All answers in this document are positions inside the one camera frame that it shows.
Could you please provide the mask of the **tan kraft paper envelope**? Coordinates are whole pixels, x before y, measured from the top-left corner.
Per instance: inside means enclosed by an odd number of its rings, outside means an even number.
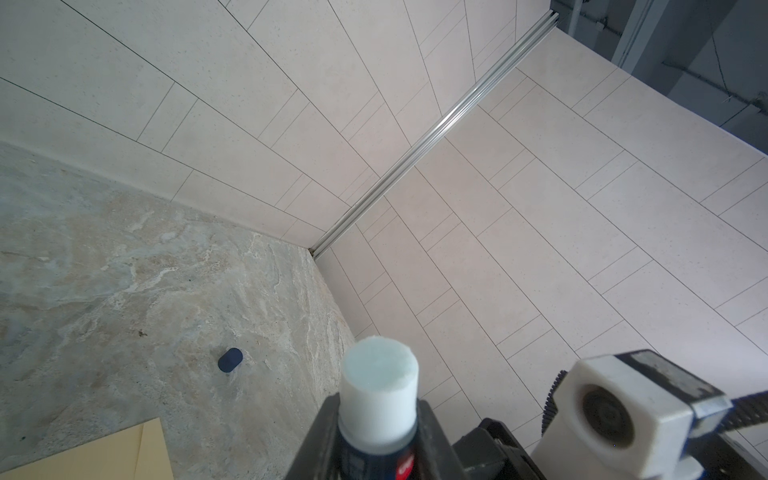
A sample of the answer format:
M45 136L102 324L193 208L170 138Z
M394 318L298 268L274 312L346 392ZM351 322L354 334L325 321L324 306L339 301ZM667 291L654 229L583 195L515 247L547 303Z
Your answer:
M3 479L172 479L158 418L1 474Z

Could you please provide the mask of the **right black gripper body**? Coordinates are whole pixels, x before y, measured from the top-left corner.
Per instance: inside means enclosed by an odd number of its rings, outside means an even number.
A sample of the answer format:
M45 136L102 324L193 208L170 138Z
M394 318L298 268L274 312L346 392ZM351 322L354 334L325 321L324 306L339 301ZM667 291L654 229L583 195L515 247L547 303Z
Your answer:
M483 419L452 448L468 479L546 479L520 442L498 420Z

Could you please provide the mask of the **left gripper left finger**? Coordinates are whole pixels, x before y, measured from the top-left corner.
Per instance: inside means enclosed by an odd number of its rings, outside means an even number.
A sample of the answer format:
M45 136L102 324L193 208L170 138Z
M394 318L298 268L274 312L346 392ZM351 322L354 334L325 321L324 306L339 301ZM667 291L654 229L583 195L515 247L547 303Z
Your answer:
M285 480L339 479L340 395L328 396L304 438Z

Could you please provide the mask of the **blue white glue stick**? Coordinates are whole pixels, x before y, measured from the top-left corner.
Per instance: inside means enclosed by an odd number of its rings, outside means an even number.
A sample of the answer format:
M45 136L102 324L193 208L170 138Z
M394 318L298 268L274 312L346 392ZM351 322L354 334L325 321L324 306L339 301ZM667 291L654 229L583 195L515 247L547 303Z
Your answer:
M337 421L341 478L411 477L418 382L417 358L397 340L366 337L345 354Z

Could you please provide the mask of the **blue glue stick cap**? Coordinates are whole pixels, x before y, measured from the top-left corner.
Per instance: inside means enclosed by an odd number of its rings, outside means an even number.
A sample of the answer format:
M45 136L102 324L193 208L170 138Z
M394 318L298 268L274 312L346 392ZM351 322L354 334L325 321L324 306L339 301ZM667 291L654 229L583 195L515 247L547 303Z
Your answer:
M219 357L217 367L221 372L229 374L242 363L243 358L243 352L239 348L229 348Z

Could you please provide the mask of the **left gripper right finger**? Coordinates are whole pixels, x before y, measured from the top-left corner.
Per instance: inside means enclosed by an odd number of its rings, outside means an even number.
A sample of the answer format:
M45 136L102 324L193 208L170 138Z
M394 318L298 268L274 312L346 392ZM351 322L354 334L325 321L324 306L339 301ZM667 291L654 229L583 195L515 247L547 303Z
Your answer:
M417 401L414 479L466 479L462 464L449 443L431 406Z

